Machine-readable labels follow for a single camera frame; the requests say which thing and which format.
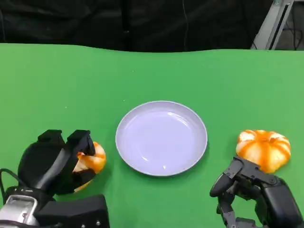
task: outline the black curtain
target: black curtain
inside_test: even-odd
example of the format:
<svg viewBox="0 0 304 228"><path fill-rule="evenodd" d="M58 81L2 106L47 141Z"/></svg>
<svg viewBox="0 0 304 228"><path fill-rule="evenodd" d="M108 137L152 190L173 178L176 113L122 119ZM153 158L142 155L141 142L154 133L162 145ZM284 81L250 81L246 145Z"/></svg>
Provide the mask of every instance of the black curtain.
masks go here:
<svg viewBox="0 0 304 228"><path fill-rule="evenodd" d="M142 52L247 49L271 4L272 0L1 0L0 40Z"/></svg>

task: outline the green tablecloth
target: green tablecloth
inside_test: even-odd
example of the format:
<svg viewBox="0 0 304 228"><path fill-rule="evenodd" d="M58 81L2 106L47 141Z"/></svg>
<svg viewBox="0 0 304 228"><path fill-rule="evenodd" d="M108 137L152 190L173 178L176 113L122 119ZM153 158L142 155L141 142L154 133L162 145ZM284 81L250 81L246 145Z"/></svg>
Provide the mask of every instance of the green tablecloth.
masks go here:
<svg viewBox="0 0 304 228"><path fill-rule="evenodd" d="M75 129L91 130L107 153L106 169L85 190L60 200L103 193L113 228L224 227L209 190L244 129L290 138L291 161L276 174L304 210L304 52L149 54L3 44L0 54L0 167L17 171L25 148L46 129L62 129L65 138ZM208 130L201 161L175 177L142 175L115 147L121 118L154 100L190 107ZM4 181L6 187L15 184L7 176ZM238 216L257 219L254 202L237 199L233 206Z"/></svg>

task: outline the cable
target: cable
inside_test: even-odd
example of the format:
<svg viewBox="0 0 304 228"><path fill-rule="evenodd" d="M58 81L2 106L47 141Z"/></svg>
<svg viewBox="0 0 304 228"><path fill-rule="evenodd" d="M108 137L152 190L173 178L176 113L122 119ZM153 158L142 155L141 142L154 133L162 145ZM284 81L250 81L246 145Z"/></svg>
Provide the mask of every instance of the cable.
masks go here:
<svg viewBox="0 0 304 228"><path fill-rule="evenodd" d="M5 29L4 29L4 16L3 16L3 13L2 13L2 10L1 10L1 9L0 9L0 19L1 19L1 27L2 27L3 42L6 43Z"/></svg>
<svg viewBox="0 0 304 228"><path fill-rule="evenodd" d="M296 36L296 33L295 33L295 8L294 7L292 7L291 8L291 11L292 11L292 14L291 14L291 16L292 16L292 20L293 20L293 29L294 29L294 36L293 36L293 45L294 45L294 50L296 51L297 50L297 48L296 48L296 45L295 45L295 36Z"/></svg>
<svg viewBox="0 0 304 228"><path fill-rule="evenodd" d="M241 2L241 8L242 8L242 14L243 14L243 24L244 24L244 27L245 27L245 31L247 33L247 36L248 36L248 40L249 40L249 45L255 47L255 49L257 50L257 46L255 44L255 39L251 37L251 34L250 34L250 31L248 29L249 25L248 25L248 19L247 19L247 14L246 14L246 9L245 9L245 6L243 5L243 0L240 1Z"/></svg>
<svg viewBox="0 0 304 228"><path fill-rule="evenodd" d="M182 8L184 10L184 16L186 21L186 30L185 30L185 36L184 36L184 51L187 51L187 36L188 36L188 30L189 30L189 23L188 23L188 17L185 9L185 2L182 0Z"/></svg>
<svg viewBox="0 0 304 228"><path fill-rule="evenodd" d="M1 189L1 195L2 195L2 199L3 199L3 204L5 204L5 190L4 190L4 187L3 187L3 182L2 182L2 173L3 172L6 172L8 173L9 175L11 175L13 178L15 178L19 184L23 185L23 186L26 186L26 184L16 175L14 174L12 171L10 171L9 169L0 169L0 189Z"/></svg>

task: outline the pumpkin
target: pumpkin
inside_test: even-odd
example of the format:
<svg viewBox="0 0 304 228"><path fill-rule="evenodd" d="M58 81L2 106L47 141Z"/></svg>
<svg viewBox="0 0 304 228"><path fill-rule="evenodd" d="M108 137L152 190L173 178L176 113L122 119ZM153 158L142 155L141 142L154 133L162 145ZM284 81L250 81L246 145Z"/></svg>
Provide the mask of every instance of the pumpkin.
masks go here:
<svg viewBox="0 0 304 228"><path fill-rule="evenodd" d="M105 151L100 144L93 142L95 148L95 156L85 155L82 152L79 152L78 162L73 170L73 172L80 172L82 170L92 169L96 174L98 174L106 164L106 155ZM74 192L77 192L85 188L91 181L85 183L84 185L74 189Z"/></svg>
<svg viewBox="0 0 304 228"><path fill-rule="evenodd" d="M245 130L238 137L237 155L273 173L291 157L289 140L276 132Z"/></svg>

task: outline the plate rim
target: plate rim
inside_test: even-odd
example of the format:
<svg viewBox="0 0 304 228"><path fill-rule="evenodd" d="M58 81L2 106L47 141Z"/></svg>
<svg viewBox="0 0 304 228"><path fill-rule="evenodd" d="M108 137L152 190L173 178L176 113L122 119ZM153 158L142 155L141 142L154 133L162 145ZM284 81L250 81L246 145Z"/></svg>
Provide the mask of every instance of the plate rim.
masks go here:
<svg viewBox="0 0 304 228"><path fill-rule="evenodd" d="M203 148L203 152L201 153L201 155L198 157L198 159L193 163L191 164L191 166L189 166L188 168L185 168L185 169L182 169L181 171L179 172L176 172L176 173L173 173L173 174L165 174L165 175L158 175L158 174L152 174L152 173L149 173L149 172L145 172L145 171L141 171L141 170L138 170L137 168L133 167L129 162L127 162L125 160L125 158L123 157L123 155L121 154L119 148L118 148L118 144L117 144L117 132L118 130L120 129L120 126L121 124L124 122L124 120L127 118L127 116L133 112L134 110L140 108L141 106L144 106L144 105L147 105L147 104L150 104L150 103L162 103L162 102L166 102L166 103L172 103L172 104L175 104L175 105L180 105L186 109L188 109L190 112L192 112L199 120L200 120L200 123L203 125L204 127L204 132L205 132L205 135L206 135L206 144L204 145L204 148ZM195 112L193 111L192 109L190 109L189 107L181 104L181 103L178 103L178 102L174 102L174 101L165 101L165 100L160 100L160 101L149 101L149 102L146 102L146 103L143 103L143 104L140 104L136 107L134 107L133 109L131 109L130 111L128 111L124 116L123 118L121 119L121 121L119 122L118 126L117 126L117 129L116 129L116 132L115 132L115 145L116 145L116 149L119 153L119 156L122 158L122 160L128 165L130 166L132 169L136 170L137 172L140 172L140 173L143 173L145 175L149 175L149 176L154 176L154 177L169 177L169 176L175 176L175 175L178 175L178 174L181 174L189 169L191 169L193 166L195 166L200 160L201 158L203 157L203 155L205 154L205 151L207 149L207 145L208 145L208 133L207 133L207 128L203 122L203 120L201 119L201 117Z"/></svg>

